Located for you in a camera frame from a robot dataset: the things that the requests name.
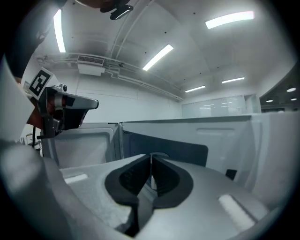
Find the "gray panel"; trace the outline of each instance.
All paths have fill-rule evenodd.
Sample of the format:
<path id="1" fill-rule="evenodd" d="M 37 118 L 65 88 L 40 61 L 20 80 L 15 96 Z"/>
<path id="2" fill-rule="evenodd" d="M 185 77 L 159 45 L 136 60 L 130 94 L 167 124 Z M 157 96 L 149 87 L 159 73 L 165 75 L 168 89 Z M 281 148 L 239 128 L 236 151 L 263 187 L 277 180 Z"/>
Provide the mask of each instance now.
<path id="1" fill-rule="evenodd" d="M 131 226 L 131 207 L 117 204 L 105 188 L 105 179 L 114 169 L 123 167 L 144 155 L 114 161 L 107 164 L 61 169 L 63 178 L 68 181 L 85 174 L 82 180 L 69 183 L 78 199 L 106 225 L 121 232 Z"/>
<path id="2" fill-rule="evenodd" d="M 121 123 L 118 124 L 118 132 L 119 132 L 119 149 L 120 149 L 120 159 L 124 158 L 124 146 L 123 146 L 123 125 Z"/>
<path id="3" fill-rule="evenodd" d="M 63 131 L 48 141 L 50 145 L 47 141 L 43 144 L 44 156 L 58 161 L 60 168 L 120 159 L 118 124 L 86 123 L 78 129 Z"/>
<path id="4" fill-rule="evenodd" d="M 124 157 L 160 152 L 173 160 L 206 166 L 208 148 L 192 144 L 123 131 Z"/>
<path id="5" fill-rule="evenodd" d="M 124 122 L 123 129 L 136 134 L 207 146 L 209 152 L 206 167 L 225 174 L 227 169 L 241 168 L 241 163 L 244 161 L 250 160 L 252 163 L 250 157 L 255 153 L 255 142 L 250 121 L 251 116 L 246 115 L 155 120 Z"/>

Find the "white wall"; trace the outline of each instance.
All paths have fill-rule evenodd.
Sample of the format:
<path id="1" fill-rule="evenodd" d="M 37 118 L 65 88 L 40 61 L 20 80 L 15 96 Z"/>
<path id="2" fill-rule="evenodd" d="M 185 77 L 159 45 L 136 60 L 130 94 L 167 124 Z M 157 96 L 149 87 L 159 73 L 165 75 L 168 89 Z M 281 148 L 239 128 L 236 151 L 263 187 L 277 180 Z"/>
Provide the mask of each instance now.
<path id="1" fill-rule="evenodd" d="M 186 98 L 181 102 L 181 104 L 189 104 L 200 101 L 206 101 L 218 98 L 229 98 L 232 96 L 240 95 L 252 95 L 256 93 L 256 85 L 251 85 L 250 83 L 245 85 L 241 82 L 236 81 L 232 83 L 222 84 L 219 89 L 200 89 L 195 92 L 187 93 Z"/>
<path id="2" fill-rule="evenodd" d="M 41 67 L 39 66 L 38 62 L 35 59 L 35 56 L 32 55 L 30 58 L 27 67 L 25 69 L 25 72 L 23 74 L 21 85 L 24 85 L 24 82 L 27 81 L 28 83 L 31 83 L 31 81 L 34 79 L 34 77 L 38 74 Z"/>
<path id="3" fill-rule="evenodd" d="M 183 118 L 237 116 L 245 113 L 244 96 L 224 97 L 182 105 Z"/>
<path id="4" fill-rule="evenodd" d="M 82 75 L 78 70 L 53 71 L 67 85 L 67 92 L 97 99 L 99 107 L 90 110 L 84 122 L 121 122 L 176 119 L 182 117 L 181 104 L 143 89 L 135 84 L 113 79 Z"/>

